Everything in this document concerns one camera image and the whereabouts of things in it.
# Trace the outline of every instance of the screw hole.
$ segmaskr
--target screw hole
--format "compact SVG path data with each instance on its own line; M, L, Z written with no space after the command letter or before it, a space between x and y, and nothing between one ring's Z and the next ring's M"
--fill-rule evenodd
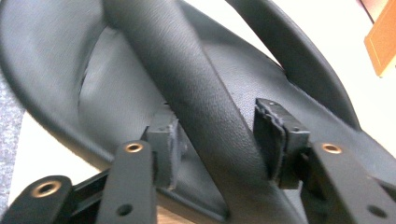
M125 147L125 151L127 152L138 152L142 149L143 149L143 145L137 143L132 143Z
M331 145L331 144L323 144L323 149L327 152L330 152L332 154L340 154L341 152L343 152L343 150L341 150L341 148Z
M42 183L33 189L32 196L35 198L47 197L58 191L61 185L61 182L55 180Z
M382 210L381 208L379 208L379 207L377 207L375 205L368 205L367 206L367 210L369 210L369 212L371 212L376 217L381 217L381 218L387 218L388 217L387 213L384 212L384 210Z
M117 215L125 217L130 214L134 208L130 204L124 204L117 209Z

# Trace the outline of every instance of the brass insert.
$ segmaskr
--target brass insert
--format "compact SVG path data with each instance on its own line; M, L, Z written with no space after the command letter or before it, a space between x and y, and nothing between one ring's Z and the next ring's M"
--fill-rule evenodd
M35 187L32 196L35 198L47 197L61 188L62 183L58 180L50 180Z
M132 143L125 147L125 151L127 152L138 152L143 149L143 145L138 143Z
M340 154L341 152L343 152L343 150L341 150L340 147L337 147L332 144L323 144L322 147L323 147L323 150L330 152L332 154Z

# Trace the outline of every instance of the white floor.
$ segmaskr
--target white floor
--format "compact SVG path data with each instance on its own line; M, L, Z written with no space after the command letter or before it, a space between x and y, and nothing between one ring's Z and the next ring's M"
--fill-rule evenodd
M258 49L260 40L235 12L220 0L189 0L195 6L241 35ZM349 94L361 127L396 156L392 141L396 124L396 75L378 78L363 38L372 27L356 0L275 0L305 31L330 62ZM35 121L23 118L9 201L30 183L47 175L67 175L74 184L96 174L89 164L60 145Z

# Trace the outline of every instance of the gray carpet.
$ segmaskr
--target gray carpet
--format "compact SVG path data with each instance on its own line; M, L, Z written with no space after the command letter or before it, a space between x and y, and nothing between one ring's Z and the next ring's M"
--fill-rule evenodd
M0 218L7 209L23 112L0 70Z

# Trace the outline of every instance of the wooden board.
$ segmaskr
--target wooden board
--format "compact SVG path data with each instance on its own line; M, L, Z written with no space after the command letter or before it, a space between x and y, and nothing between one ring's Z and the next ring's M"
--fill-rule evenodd
M364 39L376 74L384 76L396 65L396 0L389 0Z
M171 213L168 210L158 206L157 207L157 218L159 224L192 224L187 219Z

